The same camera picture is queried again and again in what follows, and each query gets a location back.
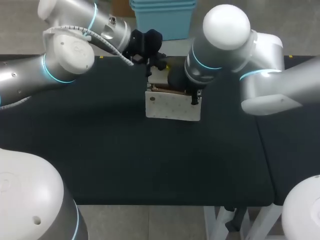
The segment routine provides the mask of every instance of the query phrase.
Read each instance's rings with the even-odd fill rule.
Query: white table frame
[[[286,240],[283,235],[268,235],[280,217],[282,208],[275,204],[262,207],[252,225],[247,210],[239,232],[241,240]],[[207,240],[226,240],[229,231],[225,224],[233,219],[235,212],[227,211],[222,206],[216,217],[214,206],[204,206],[203,210]]]

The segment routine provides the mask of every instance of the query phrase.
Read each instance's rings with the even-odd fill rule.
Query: screw hole
[[[41,219],[40,219],[40,217],[38,217],[38,216],[33,216],[33,217],[32,217],[32,220],[33,220],[33,223],[34,223],[35,225],[40,225],[40,224],[41,224]]]

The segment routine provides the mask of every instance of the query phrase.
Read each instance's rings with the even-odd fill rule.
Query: black table
[[[204,91],[201,122],[150,119],[144,70],[97,57],[68,87],[0,111],[0,148],[48,160],[77,204],[273,203],[257,123],[240,106],[239,80]]]
[[[285,66],[290,68],[310,58],[286,57]],[[260,116],[257,122],[274,185],[274,203],[282,206],[296,184],[320,174],[320,105]]]

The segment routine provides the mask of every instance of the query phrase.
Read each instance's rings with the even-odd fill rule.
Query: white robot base
[[[88,240],[58,171],[41,157],[0,149],[0,240]]]
[[[320,237],[320,175],[295,186],[285,199],[282,227],[288,240]]]

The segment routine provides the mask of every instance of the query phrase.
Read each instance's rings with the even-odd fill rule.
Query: cable
[[[4,106],[0,106],[0,111],[1,110],[5,110],[5,109],[10,109],[10,108],[13,108],[15,106],[18,106],[20,104],[23,104],[25,101],[27,101],[29,98],[31,98],[31,96],[28,96],[24,99],[21,99],[20,101],[17,101],[15,103],[11,103],[11,104],[8,104],[8,105],[4,105]]]
[[[76,30],[76,31],[81,31],[82,33],[86,33],[92,37],[95,37],[96,39],[98,39],[100,42],[104,43],[108,48],[110,48],[121,60],[123,60],[126,64],[128,64],[129,66],[133,66],[134,63],[132,61],[130,61],[129,59],[125,58],[121,52],[118,51],[118,49],[116,49],[111,43],[109,43],[107,40],[105,40],[102,36],[100,36],[99,34],[95,33],[94,31],[91,31],[87,28],[84,27],[80,27],[80,26],[70,26],[70,25],[66,25],[66,26],[55,26],[55,27],[51,27],[48,30],[46,30],[46,32],[51,32],[52,30],[59,30],[59,29],[67,29],[67,30]]]

